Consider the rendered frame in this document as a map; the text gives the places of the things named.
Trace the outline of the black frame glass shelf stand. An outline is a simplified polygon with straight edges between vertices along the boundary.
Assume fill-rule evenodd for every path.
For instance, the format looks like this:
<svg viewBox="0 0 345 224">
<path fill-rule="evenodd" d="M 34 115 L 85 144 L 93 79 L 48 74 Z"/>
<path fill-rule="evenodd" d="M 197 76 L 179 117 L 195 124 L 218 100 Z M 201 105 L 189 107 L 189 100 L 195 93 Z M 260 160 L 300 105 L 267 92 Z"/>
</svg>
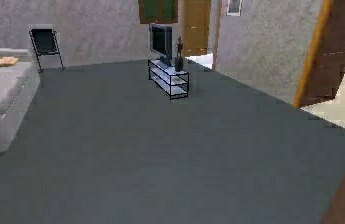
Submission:
<svg viewBox="0 0 345 224">
<path fill-rule="evenodd" d="M 154 81 L 170 100 L 189 96 L 190 74 L 185 71 L 176 72 L 174 67 L 168 67 L 160 60 L 149 60 L 148 79 Z"/>
</svg>

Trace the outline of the green window with brown frame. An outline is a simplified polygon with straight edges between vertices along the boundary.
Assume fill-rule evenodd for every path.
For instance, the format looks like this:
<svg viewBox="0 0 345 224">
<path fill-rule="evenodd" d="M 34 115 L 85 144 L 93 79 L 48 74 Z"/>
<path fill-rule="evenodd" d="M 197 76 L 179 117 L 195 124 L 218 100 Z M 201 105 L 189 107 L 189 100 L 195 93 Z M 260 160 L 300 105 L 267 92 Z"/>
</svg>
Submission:
<svg viewBox="0 0 345 224">
<path fill-rule="evenodd" d="M 178 0 L 138 0 L 141 24 L 178 22 Z"/>
</svg>

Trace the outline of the grey sofa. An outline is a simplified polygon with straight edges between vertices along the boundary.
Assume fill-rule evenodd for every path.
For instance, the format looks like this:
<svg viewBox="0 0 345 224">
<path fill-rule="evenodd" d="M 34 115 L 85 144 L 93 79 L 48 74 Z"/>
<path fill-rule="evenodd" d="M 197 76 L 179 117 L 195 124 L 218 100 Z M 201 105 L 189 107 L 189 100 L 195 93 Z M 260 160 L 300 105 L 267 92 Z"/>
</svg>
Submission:
<svg viewBox="0 0 345 224">
<path fill-rule="evenodd" d="M 0 152 L 7 151 L 37 92 L 40 76 L 29 49 L 0 48 L 0 57 L 19 61 L 0 67 Z"/>
</svg>

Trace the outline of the black television set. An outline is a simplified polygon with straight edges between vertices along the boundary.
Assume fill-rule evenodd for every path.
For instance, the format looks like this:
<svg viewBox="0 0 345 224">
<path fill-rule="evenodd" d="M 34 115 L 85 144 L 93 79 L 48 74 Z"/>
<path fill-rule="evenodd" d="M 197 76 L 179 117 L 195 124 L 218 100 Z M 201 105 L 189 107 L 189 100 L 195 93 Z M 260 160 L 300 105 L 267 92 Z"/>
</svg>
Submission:
<svg viewBox="0 0 345 224">
<path fill-rule="evenodd" d="M 172 60 L 172 27 L 162 24 L 150 24 L 150 50 L 160 56 L 160 61 L 166 66 Z"/>
</svg>

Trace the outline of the dark brown room door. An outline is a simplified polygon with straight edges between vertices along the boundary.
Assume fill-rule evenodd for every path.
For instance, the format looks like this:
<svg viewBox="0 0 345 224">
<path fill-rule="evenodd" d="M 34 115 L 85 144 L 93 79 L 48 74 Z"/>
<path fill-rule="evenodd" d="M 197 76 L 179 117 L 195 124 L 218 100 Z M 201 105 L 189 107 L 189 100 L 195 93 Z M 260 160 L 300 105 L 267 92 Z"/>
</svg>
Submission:
<svg viewBox="0 0 345 224">
<path fill-rule="evenodd" d="M 292 105 L 333 100 L 345 74 L 345 0 L 323 0 Z"/>
</svg>

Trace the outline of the yellow wooden room door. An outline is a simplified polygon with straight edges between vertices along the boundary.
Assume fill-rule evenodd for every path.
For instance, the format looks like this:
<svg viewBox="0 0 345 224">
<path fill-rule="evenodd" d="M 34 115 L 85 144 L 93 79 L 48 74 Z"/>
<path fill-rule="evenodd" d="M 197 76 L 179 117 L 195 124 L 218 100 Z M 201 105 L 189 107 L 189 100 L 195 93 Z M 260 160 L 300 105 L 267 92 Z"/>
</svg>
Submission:
<svg viewBox="0 0 345 224">
<path fill-rule="evenodd" d="M 183 0 L 183 55 L 205 55 L 208 48 L 211 0 Z"/>
</svg>

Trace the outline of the framed wall picture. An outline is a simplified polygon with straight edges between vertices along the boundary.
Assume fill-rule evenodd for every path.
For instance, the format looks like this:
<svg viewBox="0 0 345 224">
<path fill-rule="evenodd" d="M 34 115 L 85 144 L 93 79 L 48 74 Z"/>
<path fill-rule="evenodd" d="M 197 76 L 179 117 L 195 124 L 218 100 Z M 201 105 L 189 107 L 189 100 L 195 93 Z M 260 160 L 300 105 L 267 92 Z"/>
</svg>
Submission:
<svg viewBox="0 0 345 224">
<path fill-rule="evenodd" d="M 243 0 L 227 0 L 226 15 L 240 16 Z"/>
</svg>

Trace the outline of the yellow cushion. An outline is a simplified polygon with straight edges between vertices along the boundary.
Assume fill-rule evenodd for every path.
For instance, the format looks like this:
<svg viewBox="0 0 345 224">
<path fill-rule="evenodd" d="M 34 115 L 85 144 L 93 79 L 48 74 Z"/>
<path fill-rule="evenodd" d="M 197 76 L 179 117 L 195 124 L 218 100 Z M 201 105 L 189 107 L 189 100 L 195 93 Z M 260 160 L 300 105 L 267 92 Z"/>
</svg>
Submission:
<svg viewBox="0 0 345 224">
<path fill-rule="evenodd" d="M 19 61 L 16 57 L 0 57 L 0 67 L 13 66 Z"/>
</svg>

